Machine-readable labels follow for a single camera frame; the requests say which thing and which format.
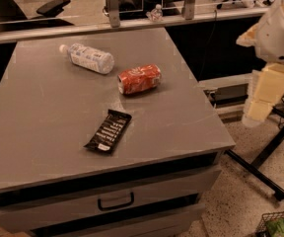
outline black metal leg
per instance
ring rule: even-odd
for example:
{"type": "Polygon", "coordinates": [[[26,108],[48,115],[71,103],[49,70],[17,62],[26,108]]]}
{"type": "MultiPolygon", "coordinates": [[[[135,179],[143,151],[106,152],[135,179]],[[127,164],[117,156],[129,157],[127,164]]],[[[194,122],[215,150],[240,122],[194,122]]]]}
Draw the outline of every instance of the black metal leg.
{"type": "Polygon", "coordinates": [[[278,132],[278,134],[269,142],[269,144],[262,150],[262,152],[252,161],[252,166],[258,169],[262,163],[272,154],[272,152],[281,144],[284,140],[284,126],[278,132]]]}
{"type": "Polygon", "coordinates": [[[229,155],[232,159],[234,159],[236,162],[238,162],[241,166],[243,166],[245,169],[247,169],[250,173],[252,173],[254,176],[256,176],[258,179],[260,179],[263,183],[265,183],[267,186],[269,186],[272,190],[275,191],[274,196],[280,201],[284,199],[284,190],[279,187],[277,184],[272,182],[270,179],[268,179],[266,176],[264,176],[261,172],[259,172],[256,168],[253,167],[250,163],[245,161],[242,157],[237,155],[232,150],[226,150],[225,153],[229,155]]]}

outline drawer handle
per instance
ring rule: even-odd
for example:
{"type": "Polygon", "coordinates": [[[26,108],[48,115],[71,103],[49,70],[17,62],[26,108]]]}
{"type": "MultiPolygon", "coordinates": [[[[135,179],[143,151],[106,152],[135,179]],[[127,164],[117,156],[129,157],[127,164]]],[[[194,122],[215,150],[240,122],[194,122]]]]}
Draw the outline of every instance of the drawer handle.
{"type": "Polygon", "coordinates": [[[99,210],[108,211],[108,210],[120,209],[120,208],[131,206],[134,203],[134,193],[130,193],[130,198],[131,198],[130,202],[126,202],[126,203],[123,203],[123,204],[110,206],[110,207],[102,207],[102,200],[99,198],[99,200],[98,200],[99,210]]]}

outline plastic bottle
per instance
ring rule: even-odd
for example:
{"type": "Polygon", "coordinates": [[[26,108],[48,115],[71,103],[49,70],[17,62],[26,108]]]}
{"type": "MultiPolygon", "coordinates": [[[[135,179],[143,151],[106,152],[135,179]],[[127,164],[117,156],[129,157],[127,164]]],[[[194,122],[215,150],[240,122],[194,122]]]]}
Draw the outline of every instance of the plastic bottle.
{"type": "Polygon", "coordinates": [[[151,12],[147,12],[146,16],[153,22],[161,21],[163,18],[162,5],[157,4],[151,12]]]}
{"type": "Polygon", "coordinates": [[[66,44],[60,46],[60,52],[66,54],[73,64],[96,71],[100,74],[108,74],[114,66],[113,56],[105,51],[98,50],[80,43],[74,43],[70,47],[66,44]]]}

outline black package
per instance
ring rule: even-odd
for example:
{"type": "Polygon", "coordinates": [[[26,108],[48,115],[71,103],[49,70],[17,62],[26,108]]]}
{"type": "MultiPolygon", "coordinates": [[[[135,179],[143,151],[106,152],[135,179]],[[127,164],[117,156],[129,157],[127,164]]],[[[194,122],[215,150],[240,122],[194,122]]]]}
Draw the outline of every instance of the black package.
{"type": "Polygon", "coordinates": [[[132,116],[122,112],[108,110],[108,115],[89,143],[90,150],[111,153],[131,121],[132,116]]]}

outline can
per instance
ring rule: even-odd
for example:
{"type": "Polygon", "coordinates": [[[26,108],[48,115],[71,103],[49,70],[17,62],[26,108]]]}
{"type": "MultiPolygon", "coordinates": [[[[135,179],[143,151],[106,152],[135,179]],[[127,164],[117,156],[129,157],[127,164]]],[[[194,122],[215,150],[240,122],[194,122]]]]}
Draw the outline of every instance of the can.
{"type": "Polygon", "coordinates": [[[155,64],[134,67],[118,75],[118,88],[123,95],[142,92],[160,85],[161,78],[161,70],[155,64]]]}

